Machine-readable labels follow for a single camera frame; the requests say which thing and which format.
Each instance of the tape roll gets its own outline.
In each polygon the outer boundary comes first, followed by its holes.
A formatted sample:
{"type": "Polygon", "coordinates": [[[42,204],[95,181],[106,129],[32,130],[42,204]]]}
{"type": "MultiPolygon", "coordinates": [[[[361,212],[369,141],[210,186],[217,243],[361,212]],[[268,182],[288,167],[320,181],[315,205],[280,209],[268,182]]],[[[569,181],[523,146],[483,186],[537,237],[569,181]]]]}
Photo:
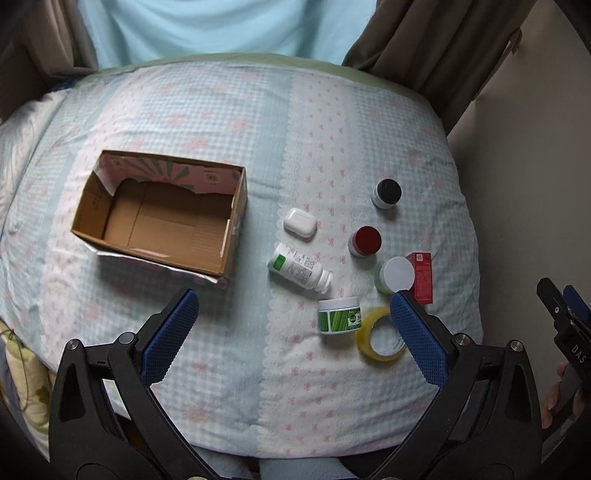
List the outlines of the tape roll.
{"type": "Polygon", "coordinates": [[[363,315],[361,318],[361,328],[357,330],[356,333],[357,348],[359,348],[361,353],[373,360],[377,360],[378,362],[391,362],[400,358],[404,353],[406,344],[402,340],[402,337],[400,337],[400,341],[394,345],[392,353],[389,353],[388,355],[382,355],[373,349],[370,342],[371,332],[376,322],[382,317],[390,317],[390,307],[381,307],[363,315]]]}

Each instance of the checkered blanket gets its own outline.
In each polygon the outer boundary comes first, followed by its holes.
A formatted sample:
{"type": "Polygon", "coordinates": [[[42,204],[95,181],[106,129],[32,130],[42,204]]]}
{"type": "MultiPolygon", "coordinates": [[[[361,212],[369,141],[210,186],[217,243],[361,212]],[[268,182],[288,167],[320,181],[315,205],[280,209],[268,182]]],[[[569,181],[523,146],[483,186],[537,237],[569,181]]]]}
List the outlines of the checkered blanket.
{"type": "MultiPolygon", "coordinates": [[[[54,102],[51,115],[33,109],[0,127],[0,165],[21,169],[4,202],[0,316],[56,369],[70,338],[110,343],[189,284],[200,317],[152,389],[190,443],[276,458],[399,443],[434,394],[412,357],[380,368],[348,336],[323,341],[318,298],[266,268],[274,245],[296,245],[333,271],[333,297],[359,295],[362,310],[381,306],[372,260],[355,261],[346,247],[355,228],[374,225],[384,239],[380,259],[433,254],[429,312],[480,340],[476,238],[446,136],[426,102],[394,90],[237,58],[112,72],[53,94],[44,100],[54,102]],[[34,134],[23,135],[33,121],[34,134]],[[246,167],[248,206],[227,290],[99,259],[70,233],[103,149],[246,167]],[[369,193],[386,177],[403,194],[383,212],[369,193]],[[319,220],[309,243],[282,229],[293,206],[319,220]]],[[[0,190],[6,184],[0,176],[0,190]]],[[[123,411],[112,385],[109,392],[123,411]]]]}

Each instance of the red box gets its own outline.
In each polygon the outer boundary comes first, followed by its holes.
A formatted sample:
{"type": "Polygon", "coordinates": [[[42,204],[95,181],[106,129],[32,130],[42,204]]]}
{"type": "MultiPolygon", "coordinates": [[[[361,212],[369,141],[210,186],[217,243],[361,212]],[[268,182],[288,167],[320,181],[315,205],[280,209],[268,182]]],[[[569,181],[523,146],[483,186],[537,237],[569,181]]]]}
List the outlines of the red box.
{"type": "Polygon", "coordinates": [[[429,252],[413,252],[407,258],[414,267],[414,285],[411,289],[414,299],[421,305],[433,303],[431,254],[429,252]]]}

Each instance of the white lid jar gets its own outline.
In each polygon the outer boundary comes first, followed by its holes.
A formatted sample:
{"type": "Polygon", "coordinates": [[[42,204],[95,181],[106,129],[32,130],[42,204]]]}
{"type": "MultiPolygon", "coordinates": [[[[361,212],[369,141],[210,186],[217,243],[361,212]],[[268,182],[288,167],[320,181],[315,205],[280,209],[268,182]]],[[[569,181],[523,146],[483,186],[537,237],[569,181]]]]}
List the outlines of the white lid jar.
{"type": "Polygon", "coordinates": [[[361,328],[359,297],[320,300],[318,330],[323,335],[351,333],[361,328]]]}
{"type": "Polygon", "coordinates": [[[375,287],[385,295],[409,290],[414,284],[414,267],[404,257],[393,257],[380,263],[374,274],[375,287]]]}

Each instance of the cardboard box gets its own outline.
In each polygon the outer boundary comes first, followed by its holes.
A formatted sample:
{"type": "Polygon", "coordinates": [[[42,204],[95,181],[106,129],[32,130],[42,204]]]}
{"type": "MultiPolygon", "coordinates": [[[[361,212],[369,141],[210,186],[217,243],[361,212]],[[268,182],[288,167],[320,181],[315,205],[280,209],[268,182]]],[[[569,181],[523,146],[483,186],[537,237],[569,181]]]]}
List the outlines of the cardboard box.
{"type": "Polygon", "coordinates": [[[82,191],[72,233],[98,255],[224,287],[247,196],[243,167],[105,150],[82,191]]]}
{"type": "Polygon", "coordinates": [[[414,285],[411,293],[421,305],[433,303],[433,272],[429,252],[413,252],[408,257],[414,268],[414,285]]]}

